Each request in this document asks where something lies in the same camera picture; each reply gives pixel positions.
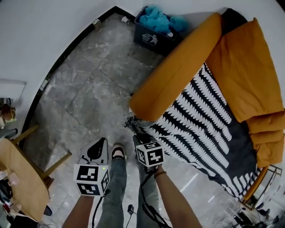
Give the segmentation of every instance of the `orange cushion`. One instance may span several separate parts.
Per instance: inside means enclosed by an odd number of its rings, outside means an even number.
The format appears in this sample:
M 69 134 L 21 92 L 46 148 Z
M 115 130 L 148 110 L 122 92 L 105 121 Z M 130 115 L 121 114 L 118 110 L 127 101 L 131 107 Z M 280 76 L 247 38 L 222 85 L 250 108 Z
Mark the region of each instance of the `orange cushion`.
M 206 63 L 239 122 L 283 111 L 273 61 L 256 18 L 224 35 Z
M 278 142 L 283 138 L 283 136 L 283 130 L 266 131 L 250 134 L 250 138 L 253 144 Z
M 130 99 L 134 114 L 155 121 L 179 96 L 221 36 L 221 16 L 214 13 L 187 36 Z
M 246 121 L 250 133 L 282 130 L 285 128 L 285 112 L 254 116 Z
M 253 148 L 257 152 L 257 167 L 261 168 L 270 164 L 280 163 L 283 157 L 284 135 L 278 142 L 254 144 Z

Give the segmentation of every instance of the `black and white blanket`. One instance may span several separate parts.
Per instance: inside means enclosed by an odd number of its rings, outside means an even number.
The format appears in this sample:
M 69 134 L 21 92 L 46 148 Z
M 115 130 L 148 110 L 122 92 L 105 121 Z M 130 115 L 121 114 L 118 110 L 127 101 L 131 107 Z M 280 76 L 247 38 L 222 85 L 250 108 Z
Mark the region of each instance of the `black and white blanket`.
M 241 199 L 260 173 L 246 126 L 236 121 L 204 63 L 156 122 L 132 128 L 154 136 L 166 154 L 191 164 Z

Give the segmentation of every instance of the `marble floor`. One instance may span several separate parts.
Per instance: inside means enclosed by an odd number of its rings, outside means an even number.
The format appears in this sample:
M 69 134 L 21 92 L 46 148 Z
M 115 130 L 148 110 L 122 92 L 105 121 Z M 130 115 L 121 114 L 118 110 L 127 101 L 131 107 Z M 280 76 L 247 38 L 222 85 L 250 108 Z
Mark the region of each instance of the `marble floor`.
M 109 146 L 122 142 L 127 150 L 127 187 L 123 201 L 124 227 L 129 219 L 127 206 L 138 206 L 139 177 L 132 133 L 122 126 L 128 116 L 130 93 L 136 91 L 163 57 L 133 43 L 134 24 L 121 22 L 113 14 L 100 30 L 91 32 L 68 56 L 49 81 L 31 125 L 39 129 L 27 138 L 25 153 L 45 170 L 71 151 L 73 156 L 51 176 L 50 217 L 43 223 L 60 228 L 79 193 L 73 182 L 73 165 L 81 148 L 105 137 Z M 167 157 L 164 169 L 181 189 L 204 228 L 222 228 L 232 223 L 232 211 L 239 205 L 223 188 L 208 177 L 176 159 Z M 96 214 L 98 222 L 102 208 Z M 160 201 L 160 213 L 167 214 Z M 129 227 L 135 227 L 132 217 Z

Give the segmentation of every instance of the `bracelet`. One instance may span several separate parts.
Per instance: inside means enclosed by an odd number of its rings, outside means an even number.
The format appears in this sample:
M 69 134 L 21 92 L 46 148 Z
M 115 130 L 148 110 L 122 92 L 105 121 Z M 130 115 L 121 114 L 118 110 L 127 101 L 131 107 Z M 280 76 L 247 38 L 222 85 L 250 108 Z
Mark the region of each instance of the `bracelet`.
M 156 173 L 155 174 L 155 178 L 157 178 L 159 175 L 161 175 L 161 174 L 166 174 L 166 172 L 165 171 L 161 171 L 161 172 L 159 172 L 159 173 Z

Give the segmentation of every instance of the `sneaker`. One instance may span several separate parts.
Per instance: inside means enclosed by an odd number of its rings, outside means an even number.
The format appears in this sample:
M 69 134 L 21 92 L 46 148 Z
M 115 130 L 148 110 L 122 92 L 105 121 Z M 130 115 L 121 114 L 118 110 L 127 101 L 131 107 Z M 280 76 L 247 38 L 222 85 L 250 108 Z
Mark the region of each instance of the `sneaker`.
M 125 159 L 125 148 L 121 144 L 115 144 L 112 148 L 112 160 Z

